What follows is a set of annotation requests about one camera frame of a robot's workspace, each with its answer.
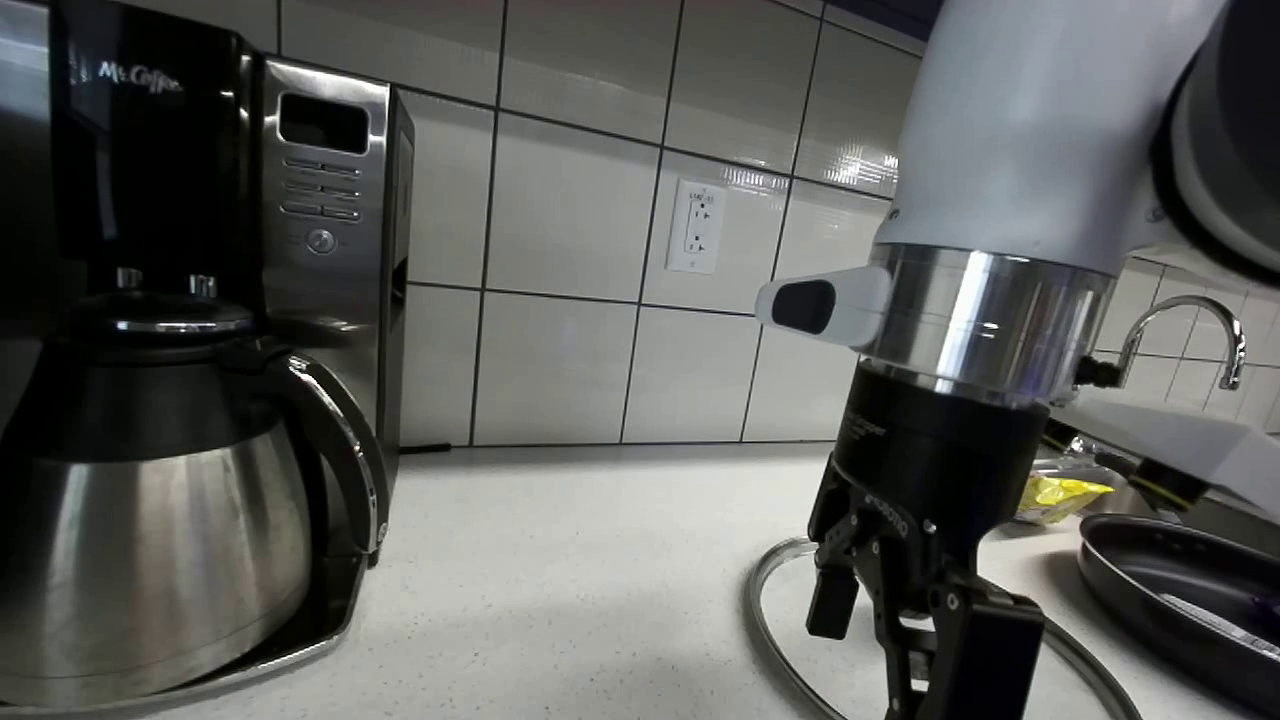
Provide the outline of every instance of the cable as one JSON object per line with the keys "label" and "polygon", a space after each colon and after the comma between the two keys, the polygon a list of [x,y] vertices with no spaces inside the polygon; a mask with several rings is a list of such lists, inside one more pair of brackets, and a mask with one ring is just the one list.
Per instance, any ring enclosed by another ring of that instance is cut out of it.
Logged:
{"label": "cable", "polygon": [[[782,542],[754,560],[754,568],[743,581],[743,624],[754,653],[766,659],[766,669],[779,674],[782,694],[793,694],[810,715],[843,720],[843,712],[797,674],[788,653],[766,631],[765,606],[759,606],[766,578],[779,565],[802,558],[806,550],[810,550],[806,542]],[[1075,669],[1075,675],[1101,698],[1111,720],[1143,715],[1122,694],[1122,686],[1069,628],[1045,616],[1045,636],[1048,636],[1048,648],[1056,648]]]}

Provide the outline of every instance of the coffee maker control panel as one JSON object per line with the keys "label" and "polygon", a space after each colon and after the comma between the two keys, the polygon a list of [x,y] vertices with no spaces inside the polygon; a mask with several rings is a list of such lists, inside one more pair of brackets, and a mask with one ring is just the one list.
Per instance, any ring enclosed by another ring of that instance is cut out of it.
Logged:
{"label": "coffee maker control panel", "polygon": [[264,312],[374,404],[393,88],[264,62]]}

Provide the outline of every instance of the white countertop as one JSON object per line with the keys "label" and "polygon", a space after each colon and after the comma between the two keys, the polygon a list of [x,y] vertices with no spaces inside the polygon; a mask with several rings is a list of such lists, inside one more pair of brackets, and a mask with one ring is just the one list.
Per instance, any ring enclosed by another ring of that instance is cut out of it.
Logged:
{"label": "white countertop", "polygon": [[[402,460],[383,565],[367,578],[349,646],[167,715],[798,715],[746,646],[738,586],[773,543],[802,535],[824,451],[536,448]],[[1114,636],[1084,598],[1071,533],[989,542],[983,568],[1101,653],[1143,715],[1230,715]],[[798,624],[806,592],[779,586],[766,606]],[[884,686],[881,669],[843,674],[865,646],[798,642],[782,624],[779,636],[814,686],[843,694],[853,715],[884,715],[884,694],[856,698]],[[1059,674],[1041,665],[1035,688],[1075,686]],[[1105,712],[1087,698],[1048,694],[1027,715]]]}

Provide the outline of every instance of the faucet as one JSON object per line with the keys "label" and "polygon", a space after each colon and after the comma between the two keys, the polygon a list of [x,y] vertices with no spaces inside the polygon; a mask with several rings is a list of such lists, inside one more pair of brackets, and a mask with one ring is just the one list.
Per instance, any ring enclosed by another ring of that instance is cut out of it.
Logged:
{"label": "faucet", "polygon": [[1166,302],[1151,303],[1151,310],[1128,329],[1128,338],[1122,338],[1122,344],[1119,344],[1119,384],[1122,384],[1122,378],[1128,378],[1128,369],[1130,369],[1137,350],[1143,344],[1149,324],[1151,324],[1155,315],[1171,312],[1171,310],[1184,310],[1184,303],[1199,303],[1199,310],[1209,310],[1209,312],[1223,324],[1223,334],[1229,334],[1229,366],[1223,366],[1221,387],[1229,387],[1229,391],[1238,387],[1244,351],[1249,351],[1244,324],[1238,324],[1238,315],[1236,315],[1229,303],[1221,303],[1221,302],[1212,302],[1212,297],[1166,297]]}

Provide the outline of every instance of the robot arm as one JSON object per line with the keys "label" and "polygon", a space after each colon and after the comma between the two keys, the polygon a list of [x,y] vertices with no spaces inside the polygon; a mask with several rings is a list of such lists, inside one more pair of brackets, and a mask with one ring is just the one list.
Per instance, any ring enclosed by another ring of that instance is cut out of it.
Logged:
{"label": "robot arm", "polygon": [[806,628],[843,636],[866,589],[888,715],[1023,712],[1045,622],[975,578],[975,543],[1075,381],[1158,129],[1175,217],[1280,282],[1277,32],[1273,0],[942,3],[873,267],[759,293],[766,324],[865,356],[806,525]]}

